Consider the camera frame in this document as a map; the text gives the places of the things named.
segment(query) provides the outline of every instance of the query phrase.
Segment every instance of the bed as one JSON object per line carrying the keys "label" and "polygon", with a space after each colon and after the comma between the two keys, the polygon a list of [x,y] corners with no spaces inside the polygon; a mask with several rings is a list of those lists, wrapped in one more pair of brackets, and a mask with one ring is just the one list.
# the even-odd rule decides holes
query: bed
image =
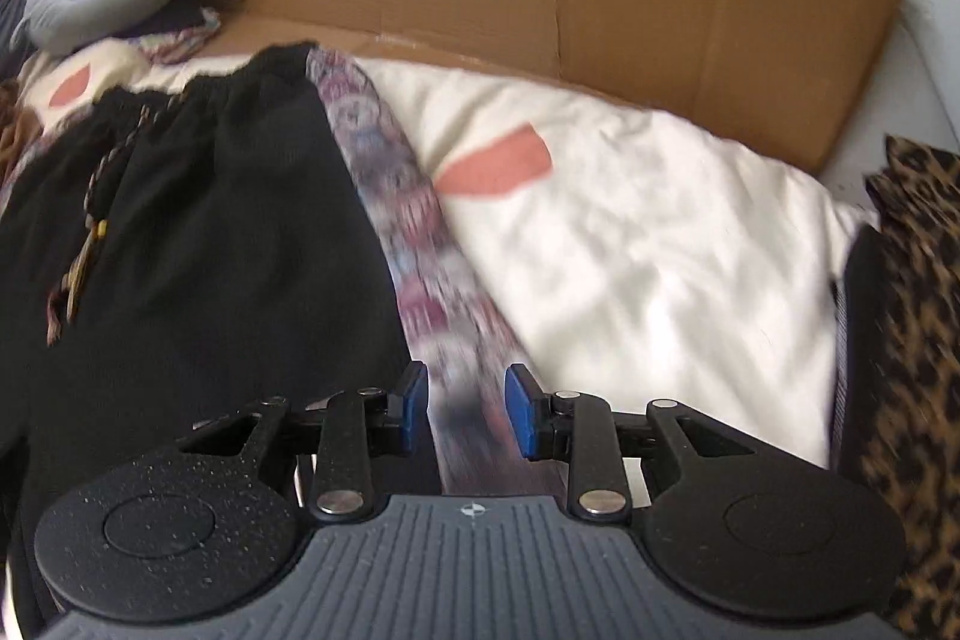
{"label": "bed", "polygon": [[[50,132],[113,85],[179,91],[246,56],[152,67],[107,40],[25,70]],[[664,112],[454,68],[361,58],[453,234],[550,390],[672,397],[821,465],[830,281],[866,213]],[[0,193],[0,208],[4,195]]]}

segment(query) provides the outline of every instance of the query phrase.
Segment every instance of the clothing pile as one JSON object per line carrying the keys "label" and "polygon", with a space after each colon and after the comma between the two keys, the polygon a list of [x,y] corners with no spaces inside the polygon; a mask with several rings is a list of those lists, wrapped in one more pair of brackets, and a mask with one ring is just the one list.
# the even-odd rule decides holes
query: clothing pile
{"label": "clothing pile", "polygon": [[303,44],[180,94],[114,88],[28,152],[0,214],[0,551],[27,637],[56,616],[32,556],[56,497],[251,400],[389,389],[411,354],[440,474],[374,480],[559,492],[503,410],[526,357],[349,59]]}
{"label": "clothing pile", "polygon": [[192,0],[0,0],[0,190],[43,131],[17,103],[22,87],[104,36],[136,47],[148,63],[174,64],[219,29],[216,11]]}

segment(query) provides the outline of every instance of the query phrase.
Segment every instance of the drawstring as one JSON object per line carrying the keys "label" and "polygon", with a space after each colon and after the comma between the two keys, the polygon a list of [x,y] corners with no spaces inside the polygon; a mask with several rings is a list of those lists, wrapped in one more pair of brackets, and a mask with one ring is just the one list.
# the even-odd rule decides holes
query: drawstring
{"label": "drawstring", "polygon": [[[167,102],[167,109],[184,100],[184,94],[174,95]],[[150,108],[144,105],[140,109],[140,119],[133,127],[123,142],[114,145],[109,152],[100,159],[93,175],[90,175],[90,181],[86,185],[86,193],[83,196],[83,214],[85,215],[86,229],[88,234],[83,241],[83,247],[80,254],[70,263],[64,277],[61,277],[59,285],[50,292],[47,297],[47,346],[56,344],[56,340],[61,337],[64,330],[64,316],[68,324],[72,324],[77,317],[77,308],[80,306],[80,294],[83,293],[86,277],[88,277],[91,266],[96,260],[97,245],[107,236],[107,220],[97,220],[91,213],[93,196],[97,184],[104,175],[106,168],[113,160],[124,150],[129,148],[135,141],[140,131],[152,122],[157,121],[159,112],[151,113]]]}

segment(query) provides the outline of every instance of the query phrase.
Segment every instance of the ribbed gray plastic surface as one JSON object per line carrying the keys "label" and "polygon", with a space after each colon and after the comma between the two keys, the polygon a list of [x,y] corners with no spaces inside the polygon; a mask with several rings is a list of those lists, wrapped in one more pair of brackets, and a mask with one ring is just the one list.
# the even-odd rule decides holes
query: ribbed gray plastic surface
{"label": "ribbed gray plastic surface", "polygon": [[326,528],[271,592],[176,627],[77,613],[48,640],[891,640],[874,616],[760,629],[661,584],[630,537],[570,520],[549,498],[395,497],[362,525]]}

